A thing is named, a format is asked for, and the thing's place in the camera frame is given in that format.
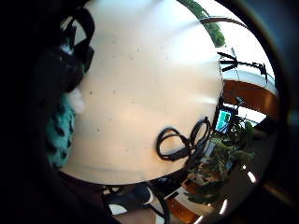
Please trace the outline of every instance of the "teal patterned fabric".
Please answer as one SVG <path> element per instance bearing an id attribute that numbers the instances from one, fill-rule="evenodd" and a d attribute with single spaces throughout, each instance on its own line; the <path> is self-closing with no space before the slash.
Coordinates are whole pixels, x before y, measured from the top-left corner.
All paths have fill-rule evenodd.
<path id="1" fill-rule="evenodd" d="M 74 127 L 75 111 L 64 94 L 56 105 L 46 130 L 47 156 L 55 169 L 63 167 L 69 158 Z"/>

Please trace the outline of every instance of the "white table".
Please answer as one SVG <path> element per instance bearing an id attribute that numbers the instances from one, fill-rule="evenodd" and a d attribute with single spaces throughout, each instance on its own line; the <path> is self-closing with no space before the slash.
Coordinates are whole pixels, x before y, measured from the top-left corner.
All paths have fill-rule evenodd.
<path id="1" fill-rule="evenodd" d="M 188 136 L 197 120 L 213 120 L 222 84 L 208 33 L 173 0 L 98 0 L 88 9 L 95 55 L 79 86 L 86 109 L 62 171 L 113 185 L 175 172 L 186 159 L 162 161 L 156 138 L 166 126 Z"/>

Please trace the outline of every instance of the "cord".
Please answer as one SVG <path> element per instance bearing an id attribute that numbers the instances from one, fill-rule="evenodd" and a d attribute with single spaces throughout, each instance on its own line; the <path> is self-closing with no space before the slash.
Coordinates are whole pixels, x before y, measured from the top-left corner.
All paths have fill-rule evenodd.
<path id="1" fill-rule="evenodd" d="M 206 130 L 204 135 L 196 142 L 196 136 L 199 133 L 201 127 L 203 125 L 206 125 Z M 199 120 L 193 127 L 190 137 L 187 138 L 184 135 L 182 135 L 178 130 L 169 127 L 165 128 L 160 132 L 157 138 L 156 143 L 156 151 L 158 156 L 164 160 L 164 161 L 177 161 L 179 159 L 189 157 L 185 165 L 186 166 L 193 166 L 197 161 L 199 161 L 202 157 L 203 149 L 206 146 L 206 141 L 208 140 L 211 132 L 211 124 L 207 117 L 204 119 Z M 184 144 L 184 148 L 180 149 L 179 151 L 165 155 L 161 153 L 161 144 L 162 142 L 170 137 L 178 137 L 181 142 Z"/>

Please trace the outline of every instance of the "computer monitor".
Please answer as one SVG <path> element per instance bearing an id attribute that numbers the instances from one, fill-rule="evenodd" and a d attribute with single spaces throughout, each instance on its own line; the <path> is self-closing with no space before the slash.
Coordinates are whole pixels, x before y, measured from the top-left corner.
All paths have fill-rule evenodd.
<path id="1" fill-rule="evenodd" d="M 228 106 L 220 105 L 216 109 L 213 121 L 213 129 L 218 133 L 228 133 L 232 128 L 232 120 L 237 110 Z"/>

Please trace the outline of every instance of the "ceiling light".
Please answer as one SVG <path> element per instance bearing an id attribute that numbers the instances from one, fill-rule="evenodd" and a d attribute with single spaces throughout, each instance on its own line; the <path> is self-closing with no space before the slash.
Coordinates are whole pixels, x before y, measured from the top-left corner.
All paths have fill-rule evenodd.
<path id="1" fill-rule="evenodd" d="M 223 202 L 223 204 L 222 204 L 222 208 L 221 208 L 221 210 L 219 212 L 220 215 L 224 214 L 226 206 L 227 206 L 227 199 L 225 199 L 224 202 Z"/>
<path id="2" fill-rule="evenodd" d="M 204 219 L 203 216 L 200 216 L 193 224 L 198 224 Z"/>
<path id="3" fill-rule="evenodd" d="M 247 174 L 248 174 L 251 182 L 255 183 L 256 182 L 256 178 L 255 178 L 254 174 L 252 172 L 248 172 Z"/>

